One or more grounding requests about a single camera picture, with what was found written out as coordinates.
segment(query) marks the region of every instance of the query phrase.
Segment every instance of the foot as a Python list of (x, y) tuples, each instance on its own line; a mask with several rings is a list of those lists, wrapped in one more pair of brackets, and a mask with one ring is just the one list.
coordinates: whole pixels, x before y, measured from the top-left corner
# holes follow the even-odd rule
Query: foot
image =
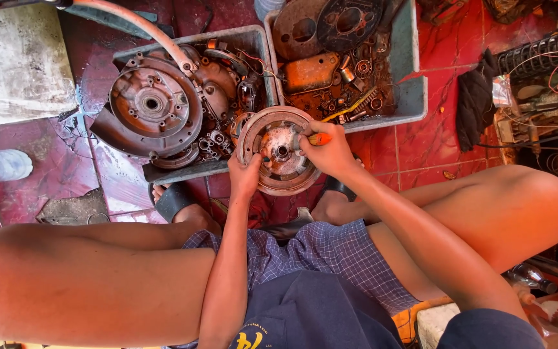
[[(356, 158), (355, 161), (362, 167), (365, 168), (365, 164), (361, 159)], [(348, 197), (334, 190), (327, 190), (322, 194), (320, 201), (315, 205), (313, 211), (311, 211), (311, 217), (319, 222), (328, 222), (333, 225), (337, 222), (337, 218), (341, 216), (340, 208), (349, 203)]]
[[(152, 186), (154, 190), (152, 190), (152, 195), (154, 196), (154, 202), (157, 202), (161, 195), (165, 193), (165, 189), (162, 186), (154, 185)], [(184, 221), (194, 222), (200, 225), (200, 229), (206, 229), (207, 231), (215, 234), (221, 235), (221, 226), (217, 223), (209, 213), (206, 212), (201, 206), (198, 204), (192, 204), (183, 209), (179, 210), (178, 213), (175, 214), (174, 218), (172, 219), (172, 223), (182, 223)]]

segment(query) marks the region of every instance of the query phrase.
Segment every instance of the plaid shorts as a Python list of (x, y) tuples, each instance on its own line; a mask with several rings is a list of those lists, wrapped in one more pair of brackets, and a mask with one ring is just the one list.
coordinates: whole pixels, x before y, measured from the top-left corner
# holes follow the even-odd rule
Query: plaid shorts
[[(200, 230), (183, 249), (219, 250), (221, 238)], [(369, 238), (363, 219), (341, 227), (309, 223), (284, 247), (262, 230), (247, 231), (249, 290), (256, 285), (298, 270), (339, 274), (367, 296), (376, 299), (393, 316), (419, 301), (401, 285)]]

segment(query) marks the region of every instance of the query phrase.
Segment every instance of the leg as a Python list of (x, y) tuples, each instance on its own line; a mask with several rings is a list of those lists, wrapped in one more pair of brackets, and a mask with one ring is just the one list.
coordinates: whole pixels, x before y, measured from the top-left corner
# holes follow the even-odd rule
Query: leg
[(173, 224), (0, 229), (0, 339), (158, 346), (197, 338), (214, 251), (177, 250), (218, 225), (198, 205)]
[[(558, 242), (558, 178), (542, 171), (500, 166), (401, 194), (458, 234), (499, 273)], [(335, 217), (334, 224), (360, 218), (354, 217), (357, 213), (379, 221), (362, 202), (344, 203), (340, 209), (347, 214)], [(368, 232), (413, 296), (443, 295), (384, 223), (368, 226)]]

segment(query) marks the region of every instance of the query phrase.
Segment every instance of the navy blue t-shirt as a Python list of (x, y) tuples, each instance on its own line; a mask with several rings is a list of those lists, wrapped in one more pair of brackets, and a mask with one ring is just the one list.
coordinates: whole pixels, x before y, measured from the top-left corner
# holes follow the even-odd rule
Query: navy blue t-shirt
[[(335, 274), (297, 271), (256, 286), (229, 349), (404, 349), (389, 314)], [(462, 312), (438, 349), (544, 349), (538, 332), (493, 309)]]

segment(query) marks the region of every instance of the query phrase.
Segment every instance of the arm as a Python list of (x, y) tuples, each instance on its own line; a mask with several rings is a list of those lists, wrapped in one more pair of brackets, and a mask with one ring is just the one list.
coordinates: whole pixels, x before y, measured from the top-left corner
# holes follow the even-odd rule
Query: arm
[(257, 189), (262, 156), (243, 166), (229, 159), (232, 183), (228, 218), (214, 259), (201, 309), (199, 349), (227, 348), (243, 326), (247, 310), (247, 219)]
[(301, 137), (299, 143), (307, 157), (322, 172), (337, 178), (359, 195), (398, 238), (415, 264), (462, 311), (490, 308), (526, 320), (514, 291), (484, 258), (424, 210), (356, 164), (343, 127), (312, 122), (303, 133), (315, 132), (330, 134), (332, 141), (314, 147)]

